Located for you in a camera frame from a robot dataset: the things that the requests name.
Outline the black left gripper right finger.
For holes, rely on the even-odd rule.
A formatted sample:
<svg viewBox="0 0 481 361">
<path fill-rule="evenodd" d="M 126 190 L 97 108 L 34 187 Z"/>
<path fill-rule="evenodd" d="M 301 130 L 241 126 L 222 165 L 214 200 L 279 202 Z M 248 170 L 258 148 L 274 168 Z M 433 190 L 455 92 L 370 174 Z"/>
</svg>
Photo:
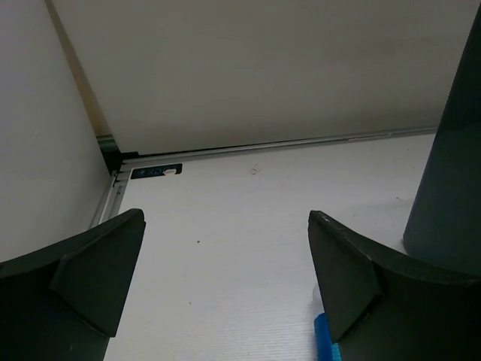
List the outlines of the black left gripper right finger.
<svg viewBox="0 0 481 361">
<path fill-rule="evenodd" d="M 414 259 L 311 211 L 308 239 L 344 360 L 478 360 L 480 279 Z"/>
</svg>

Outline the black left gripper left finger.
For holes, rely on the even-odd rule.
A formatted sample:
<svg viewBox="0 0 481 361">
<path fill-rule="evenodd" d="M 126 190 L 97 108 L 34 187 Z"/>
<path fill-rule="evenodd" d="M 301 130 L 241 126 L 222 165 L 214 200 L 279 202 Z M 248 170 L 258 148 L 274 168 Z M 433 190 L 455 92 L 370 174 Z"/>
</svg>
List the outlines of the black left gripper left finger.
<svg viewBox="0 0 481 361">
<path fill-rule="evenodd" d="M 146 222 L 130 209 L 1 264 L 3 360 L 102 360 L 119 328 Z"/>
</svg>

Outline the clear bottle light blue label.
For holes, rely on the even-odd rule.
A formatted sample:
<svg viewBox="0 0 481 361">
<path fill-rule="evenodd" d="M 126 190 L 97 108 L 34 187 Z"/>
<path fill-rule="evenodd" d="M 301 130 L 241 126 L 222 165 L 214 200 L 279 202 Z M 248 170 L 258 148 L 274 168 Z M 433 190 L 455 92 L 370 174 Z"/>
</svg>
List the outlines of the clear bottle light blue label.
<svg viewBox="0 0 481 361">
<path fill-rule="evenodd" d="M 318 361 L 341 361 L 338 344 L 331 341 L 331 334 L 318 284 L 313 288 L 313 328 Z"/>
</svg>

